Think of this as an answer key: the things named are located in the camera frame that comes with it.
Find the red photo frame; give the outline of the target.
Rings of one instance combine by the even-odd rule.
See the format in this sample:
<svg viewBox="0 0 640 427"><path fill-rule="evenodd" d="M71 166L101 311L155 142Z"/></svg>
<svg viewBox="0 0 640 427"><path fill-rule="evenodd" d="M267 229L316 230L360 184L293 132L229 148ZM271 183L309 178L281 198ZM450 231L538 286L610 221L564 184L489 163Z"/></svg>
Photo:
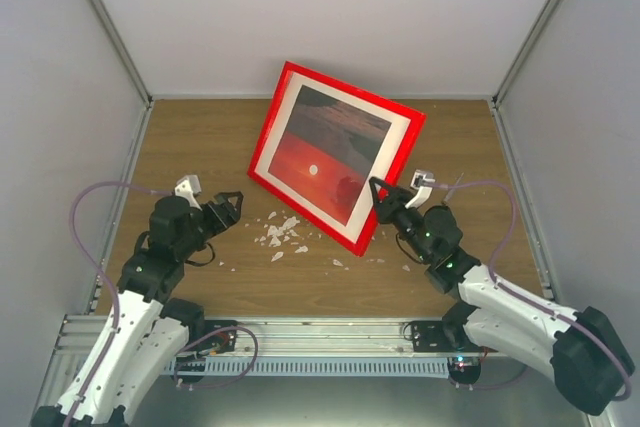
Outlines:
<svg viewBox="0 0 640 427"><path fill-rule="evenodd" d="M356 256L377 220L371 178L395 184L427 116L284 63L247 174Z"/></svg>

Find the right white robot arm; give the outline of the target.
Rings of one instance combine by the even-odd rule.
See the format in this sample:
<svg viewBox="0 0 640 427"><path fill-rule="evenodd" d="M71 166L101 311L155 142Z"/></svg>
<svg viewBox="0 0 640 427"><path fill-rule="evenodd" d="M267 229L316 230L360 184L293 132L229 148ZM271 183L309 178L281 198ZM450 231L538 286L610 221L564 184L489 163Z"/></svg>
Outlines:
<svg viewBox="0 0 640 427"><path fill-rule="evenodd" d="M391 225L401 251L425 266L442 294L455 299L443 317L451 350L472 345L505 354L550 379L578 410L598 416L632 394L635 364L605 313L544 299L498 275L460 245L462 230L451 208L419 210L440 185L418 173L410 189L368 181L379 223Z"/></svg>

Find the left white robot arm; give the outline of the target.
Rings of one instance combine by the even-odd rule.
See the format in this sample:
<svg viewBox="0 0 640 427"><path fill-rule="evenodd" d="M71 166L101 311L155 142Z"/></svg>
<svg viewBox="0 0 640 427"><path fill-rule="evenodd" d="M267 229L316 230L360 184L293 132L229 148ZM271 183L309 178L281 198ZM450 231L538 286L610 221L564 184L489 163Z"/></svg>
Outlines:
<svg viewBox="0 0 640 427"><path fill-rule="evenodd" d="M200 203L199 193L183 179L155 203L110 288L112 308L87 360L54 405L36 410L32 425L128 426L166 365L203 345L203 307L172 292L193 254L240 220L244 196L221 192Z"/></svg>

